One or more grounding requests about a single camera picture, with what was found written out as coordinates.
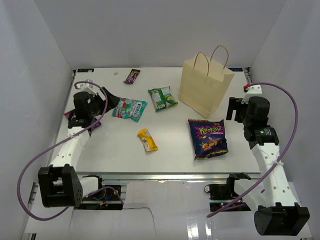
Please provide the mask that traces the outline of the teal Fox's candy bag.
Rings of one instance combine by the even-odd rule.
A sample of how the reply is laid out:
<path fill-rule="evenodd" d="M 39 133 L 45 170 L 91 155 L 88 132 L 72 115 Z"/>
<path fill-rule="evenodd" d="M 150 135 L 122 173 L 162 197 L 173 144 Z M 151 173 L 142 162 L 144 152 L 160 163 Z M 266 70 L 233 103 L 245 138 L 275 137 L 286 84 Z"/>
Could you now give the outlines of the teal Fox's candy bag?
<path fill-rule="evenodd" d="M 132 119 L 138 123 L 147 105 L 146 101 L 123 97 L 120 98 L 111 115 L 121 119 Z"/>

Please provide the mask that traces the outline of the brown purple chocolate bar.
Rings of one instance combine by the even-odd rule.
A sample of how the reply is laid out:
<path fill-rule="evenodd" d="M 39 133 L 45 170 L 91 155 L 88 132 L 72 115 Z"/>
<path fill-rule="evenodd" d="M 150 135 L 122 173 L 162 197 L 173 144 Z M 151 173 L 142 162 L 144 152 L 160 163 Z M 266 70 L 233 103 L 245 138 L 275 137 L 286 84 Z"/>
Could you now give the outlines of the brown purple chocolate bar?
<path fill-rule="evenodd" d="M 135 82 L 135 80 L 137 79 L 138 75 L 140 74 L 140 70 L 139 69 L 132 69 L 129 73 L 129 75 L 127 76 L 127 78 L 125 79 L 124 83 L 125 84 L 133 84 Z"/>

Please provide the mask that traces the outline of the dark blue Krokant snack bag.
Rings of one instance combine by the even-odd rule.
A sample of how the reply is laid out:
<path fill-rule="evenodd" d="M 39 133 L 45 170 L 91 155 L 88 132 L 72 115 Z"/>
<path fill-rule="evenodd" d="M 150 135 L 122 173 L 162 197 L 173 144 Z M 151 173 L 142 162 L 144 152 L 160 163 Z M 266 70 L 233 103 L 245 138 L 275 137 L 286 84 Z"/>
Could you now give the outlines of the dark blue Krokant snack bag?
<path fill-rule="evenodd" d="M 204 160 L 229 152 L 224 120 L 188 119 L 195 160 Z"/>

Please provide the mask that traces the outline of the purple snack wrapper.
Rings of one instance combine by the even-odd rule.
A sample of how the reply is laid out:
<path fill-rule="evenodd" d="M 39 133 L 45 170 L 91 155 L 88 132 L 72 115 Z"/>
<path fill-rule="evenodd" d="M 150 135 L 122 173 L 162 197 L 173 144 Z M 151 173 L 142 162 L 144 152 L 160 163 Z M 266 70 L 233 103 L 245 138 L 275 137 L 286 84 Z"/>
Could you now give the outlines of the purple snack wrapper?
<path fill-rule="evenodd" d="M 96 117 L 91 116 L 88 113 L 76 114 L 76 110 L 73 109 L 63 114 L 68 120 L 68 128 L 72 129 L 75 127 L 81 127 L 82 129 L 87 129 L 92 131 L 95 128 L 100 127 L 102 124 L 97 120 Z"/>

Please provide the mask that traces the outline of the green Fox's tea candy bag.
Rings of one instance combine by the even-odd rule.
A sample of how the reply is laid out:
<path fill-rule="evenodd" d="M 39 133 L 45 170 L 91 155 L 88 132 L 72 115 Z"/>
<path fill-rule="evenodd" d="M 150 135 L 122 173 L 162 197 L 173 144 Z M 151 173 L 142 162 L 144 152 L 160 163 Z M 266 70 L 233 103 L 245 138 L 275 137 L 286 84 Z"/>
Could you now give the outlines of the green Fox's tea candy bag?
<path fill-rule="evenodd" d="M 170 86 L 153 88 L 148 90 L 148 93 L 151 96 L 152 103 L 156 112 L 168 109 L 178 104 L 178 102 L 172 96 L 170 90 Z"/>

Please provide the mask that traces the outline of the yellow snack packet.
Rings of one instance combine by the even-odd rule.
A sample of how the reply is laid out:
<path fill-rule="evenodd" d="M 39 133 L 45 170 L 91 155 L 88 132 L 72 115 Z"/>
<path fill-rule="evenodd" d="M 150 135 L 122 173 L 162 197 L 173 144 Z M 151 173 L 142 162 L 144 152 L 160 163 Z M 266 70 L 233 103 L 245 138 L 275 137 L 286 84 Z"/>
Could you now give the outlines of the yellow snack packet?
<path fill-rule="evenodd" d="M 140 138 L 146 152 L 153 152 L 158 150 L 158 147 L 147 128 L 140 130 L 137 136 Z"/>

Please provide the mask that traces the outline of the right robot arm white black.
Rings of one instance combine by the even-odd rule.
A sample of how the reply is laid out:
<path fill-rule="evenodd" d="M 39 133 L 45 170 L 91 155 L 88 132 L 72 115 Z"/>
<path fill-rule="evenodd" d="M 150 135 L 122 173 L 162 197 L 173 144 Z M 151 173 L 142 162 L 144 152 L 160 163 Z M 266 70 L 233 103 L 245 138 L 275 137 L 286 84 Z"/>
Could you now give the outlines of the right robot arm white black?
<path fill-rule="evenodd" d="M 270 103 L 264 97 L 252 96 L 247 102 L 229 98 L 226 119 L 243 124 L 244 137 L 262 176 L 248 194 L 245 194 L 250 185 L 247 177 L 233 178 L 225 192 L 233 200 L 241 196 L 253 211 L 254 225 L 261 236 L 297 236 L 310 213 L 307 207 L 300 206 L 289 186 L 283 163 L 279 160 L 276 130 L 268 125 L 269 110 Z"/>

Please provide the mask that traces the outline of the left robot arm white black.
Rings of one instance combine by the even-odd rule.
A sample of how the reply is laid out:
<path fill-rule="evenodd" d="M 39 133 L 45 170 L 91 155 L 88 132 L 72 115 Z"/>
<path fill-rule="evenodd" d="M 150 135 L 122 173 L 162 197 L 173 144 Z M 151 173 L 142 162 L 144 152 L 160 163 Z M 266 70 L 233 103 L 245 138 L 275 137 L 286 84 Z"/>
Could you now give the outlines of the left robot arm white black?
<path fill-rule="evenodd" d="M 74 109 L 68 115 L 67 134 L 55 159 L 48 167 L 38 171 L 42 203 L 46 208 L 78 207 L 83 198 L 92 196 L 99 200 L 105 196 L 106 187 L 97 175 L 79 178 L 76 166 L 86 142 L 96 127 L 98 116 L 115 108 L 120 98 L 105 87 L 105 99 L 83 84 L 73 96 Z"/>

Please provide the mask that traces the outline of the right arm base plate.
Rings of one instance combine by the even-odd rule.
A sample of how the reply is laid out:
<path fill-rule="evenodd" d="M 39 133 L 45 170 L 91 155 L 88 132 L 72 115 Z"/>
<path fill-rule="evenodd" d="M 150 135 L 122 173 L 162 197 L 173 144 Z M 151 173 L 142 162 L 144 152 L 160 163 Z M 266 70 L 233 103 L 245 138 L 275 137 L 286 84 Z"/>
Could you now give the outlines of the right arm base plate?
<path fill-rule="evenodd" d="M 231 173 L 222 183 L 207 184 L 203 191 L 209 196 L 209 209 L 213 213 L 236 199 L 239 195 L 235 192 L 235 181 L 238 180 L 258 180 L 260 176 L 247 173 Z"/>

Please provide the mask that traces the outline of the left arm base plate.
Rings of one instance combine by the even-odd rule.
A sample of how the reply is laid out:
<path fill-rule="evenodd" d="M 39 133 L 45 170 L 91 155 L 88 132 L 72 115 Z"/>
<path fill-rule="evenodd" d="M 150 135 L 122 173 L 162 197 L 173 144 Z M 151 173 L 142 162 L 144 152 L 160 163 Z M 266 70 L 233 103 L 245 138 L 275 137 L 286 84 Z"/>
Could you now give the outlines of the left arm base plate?
<path fill-rule="evenodd" d="M 74 210 L 90 210 L 90 211 L 121 211 L 123 204 L 119 200 L 117 194 L 124 202 L 126 198 L 126 185 L 110 185 L 115 189 L 113 191 L 110 188 L 104 189 L 93 196 L 85 198 L 78 207 L 74 207 Z"/>

